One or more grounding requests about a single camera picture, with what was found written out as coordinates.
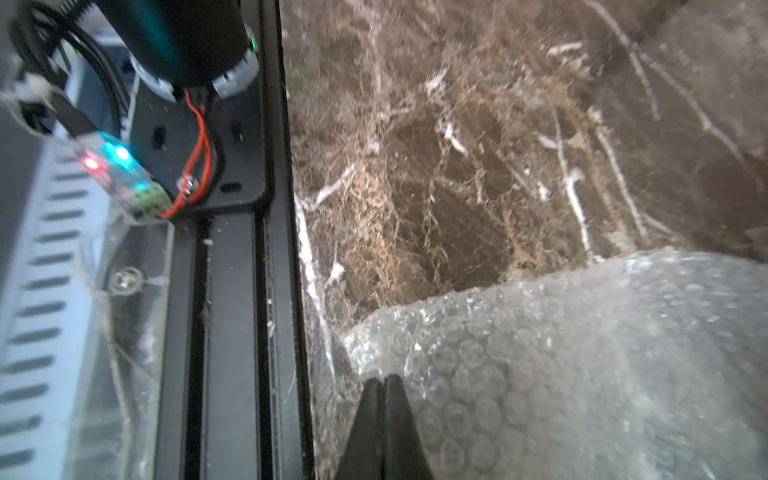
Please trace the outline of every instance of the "black metal bracket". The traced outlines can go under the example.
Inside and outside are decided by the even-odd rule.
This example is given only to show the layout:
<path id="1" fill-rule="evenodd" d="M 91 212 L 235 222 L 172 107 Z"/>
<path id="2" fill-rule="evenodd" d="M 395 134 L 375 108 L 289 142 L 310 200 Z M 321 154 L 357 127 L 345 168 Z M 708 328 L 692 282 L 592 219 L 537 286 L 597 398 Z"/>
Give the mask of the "black metal bracket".
<path id="1" fill-rule="evenodd" d="M 267 201 L 262 84 L 257 77 L 233 97 L 193 93 L 196 106 L 206 106 L 206 122 L 214 150 L 214 172 L 200 204 L 180 214 L 226 214 L 259 210 Z M 154 179 L 171 195 L 184 171 L 198 135 L 197 120 L 184 98 L 173 103 L 159 98 L 143 83 L 136 96 L 131 149 Z M 194 170 L 200 179 L 203 161 Z"/>

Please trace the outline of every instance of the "blue led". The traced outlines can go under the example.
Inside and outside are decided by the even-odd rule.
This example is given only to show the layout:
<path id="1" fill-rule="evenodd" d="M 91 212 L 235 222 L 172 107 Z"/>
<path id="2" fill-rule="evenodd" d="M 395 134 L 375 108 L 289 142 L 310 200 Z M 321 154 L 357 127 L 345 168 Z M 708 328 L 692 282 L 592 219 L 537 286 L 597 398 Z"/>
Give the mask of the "blue led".
<path id="1" fill-rule="evenodd" d="M 126 147 L 117 147 L 117 148 L 114 150 L 114 153 L 115 153 L 115 154 L 116 154 L 116 155 L 117 155 L 119 158 L 122 158 L 123 160 L 127 160 L 127 159 L 128 159 L 130 156 L 131 156 L 131 154 L 129 154 L 129 153 L 128 153 L 128 149 L 127 149 Z"/>

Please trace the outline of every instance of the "vent slot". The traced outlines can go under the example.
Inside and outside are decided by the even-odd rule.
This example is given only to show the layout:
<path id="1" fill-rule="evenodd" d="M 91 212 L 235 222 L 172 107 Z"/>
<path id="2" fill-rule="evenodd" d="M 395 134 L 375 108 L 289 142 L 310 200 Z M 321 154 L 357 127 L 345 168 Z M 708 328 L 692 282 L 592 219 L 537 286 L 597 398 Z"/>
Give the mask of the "vent slot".
<path id="1" fill-rule="evenodd" d="M 70 218 L 82 217 L 85 212 L 83 210 L 66 210 L 63 212 L 53 212 L 52 214 L 45 214 L 40 217 L 44 222 L 53 222 L 56 220 L 67 220 Z"/>
<path id="2" fill-rule="evenodd" d="M 42 280 L 32 280 L 24 285 L 25 290 L 42 290 L 54 286 L 66 285 L 69 283 L 69 276 L 53 276 Z"/>
<path id="3" fill-rule="evenodd" d="M 49 200 L 71 200 L 88 196 L 88 190 L 71 190 L 69 192 L 57 192 L 48 195 Z"/>
<path id="4" fill-rule="evenodd" d="M 35 453 L 32 450 L 21 450 L 20 452 L 0 455 L 0 470 L 26 465 L 32 461 Z"/>
<path id="5" fill-rule="evenodd" d="M 38 316 L 46 313 L 61 312 L 67 306 L 64 302 L 48 302 L 40 305 L 28 306 L 17 313 L 18 316 Z"/>
<path id="6" fill-rule="evenodd" d="M 88 178 L 90 176 L 91 176 L 91 174 L 89 174 L 88 172 L 75 172 L 73 174 L 59 174 L 59 175 L 55 175 L 53 177 L 53 179 L 54 179 L 54 181 L 57 181 L 57 182 L 66 182 L 66 181 L 70 181 L 70 180 L 82 180 L 82 179 Z"/>
<path id="7" fill-rule="evenodd" d="M 32 266 L 53 265 L 54 263 L 63 263 L 72 260 L 71 253 L 57 253 L 55 255 L 44 255 L 42 257 L 35 257 L 29 260 L 29 264 Z"/>
<path id="8" fill-rule="evenodd" d="M 0 424 L 0 437 L 13 435 L 14 433 L 26 432 L 27 430 L 34 430 L 42 423 L 42 417 L 35 415 L 23 420 L 16 420 L 15 422 Z"/>
<path id="9" fill-rule="evenodd" d="M 11 338 L 11 344 L 26 345 L 27 343 L 42 342 L 43 340 L 56 338 L 60 334 L 61 329 L 58 327 L 35 330 L 34 332 L 19 333 L 17 336 Z"/>
<path id="10" fill-rule="evenodd" d="M 32 370 L 44 369 L 53 365 L 53 356 L 39 356 L 34 359 L 19 360 L 9 363 L 3 369 L 3 372 L 13 375 L 14 373 L 30 372 Z"/>
<path id="11" fill-rule="evenodd" d="M 77 238 L 78 235 L 80 235 L 80 232 L 77 230 L 68 230 L 66 232 L 47 233 L 35 238 L 35 241 L 38 243 L 60 242 L 62 240 Z"/>
<path id="12" fill-rule="evenodd" d="M 7 392 L 0 393 L 0 403 L 14 403 L 36 399 L 39 396 L 45 395 L 47 391 L 48 385 L 45 383 L 8 390 Z"/>

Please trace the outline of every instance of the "wire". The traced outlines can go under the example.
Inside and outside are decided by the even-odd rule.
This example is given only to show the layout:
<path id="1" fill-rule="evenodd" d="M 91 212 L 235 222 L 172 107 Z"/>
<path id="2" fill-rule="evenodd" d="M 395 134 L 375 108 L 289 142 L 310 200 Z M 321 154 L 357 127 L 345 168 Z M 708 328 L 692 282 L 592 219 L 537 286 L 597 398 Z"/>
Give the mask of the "wire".
<path id="1" fill-rule="evenodd" d="M 208 188 L 208 183 L 210 182 L 211 149 L 210 140 L 208 139 L 208 134 L 205 129 L 203 113 L 201 113 L 200 110 L 198 110 L 197 107 L 192 104 L 192 97 L 188 91 L 184 92 L 184 96 L 187 99 L 187 106 L 190 108 L 190 110 L 192 110 L 192 112 L 195 114 L 195 117 L 197 118 L 197 128 L 199 133 L 197 134 L 197 142 L 195 143 L 194 149 L 192 150 L 192 155 L 190 155 L 189 159 L 187 160 L 187 164 L 184 166 L 184 172 L 181 175 L 181 186 L 179 188 L 179 193 L 170 208 L 164 211 L 162 214 L 158 215 L 162 218 L 171 218 L 183 207 L 195 204 L 200 198 L 203 197 L 203 195 L 205 195 Z M 197 162 L 203 147 L 205 147 L 205 165 L 203 167 L 203 176 L 200 180 L 200 186 L 190 196 L 189 200 L 185 200 L 185 197 L 187 196 L 187 178 L 189 178 L 189 176 L 192 174 L 192 169 L 194 168 L 194 165 Z"/>
<path id="2" fill-rule="evenodd" d="M 58 84 L 62 72 L 50 57 L 61 42 L 66 41 L 94 69 L 104 86 L 110 106 L 111 133 L 120 136 L 121 111 L 128 112 L 130 100 L 125 85 L 106 51 L 77 25 L 77 20 L 91 6 L 88 0 L 74 0 L 62 7 L 62 12 L 40 2 L 23 2 L 18 15 L 8 26 L 8 34 L 30 73 L 40 74 L 52 84 Z"/>

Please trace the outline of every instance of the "green terminal block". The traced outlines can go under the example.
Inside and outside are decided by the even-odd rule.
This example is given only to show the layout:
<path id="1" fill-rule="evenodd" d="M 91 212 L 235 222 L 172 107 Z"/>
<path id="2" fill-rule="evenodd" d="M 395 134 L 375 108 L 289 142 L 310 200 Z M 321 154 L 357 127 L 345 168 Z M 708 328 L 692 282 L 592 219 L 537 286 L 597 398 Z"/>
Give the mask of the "green terminal block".
<path id="1" fill-rule="evenodd" d="M 161 214 L 170 208 L 168 194 L 155 182 L 146 188 L 134 189 L 131 193 L 131 203 L 136 211 L 149 216 Z"/>

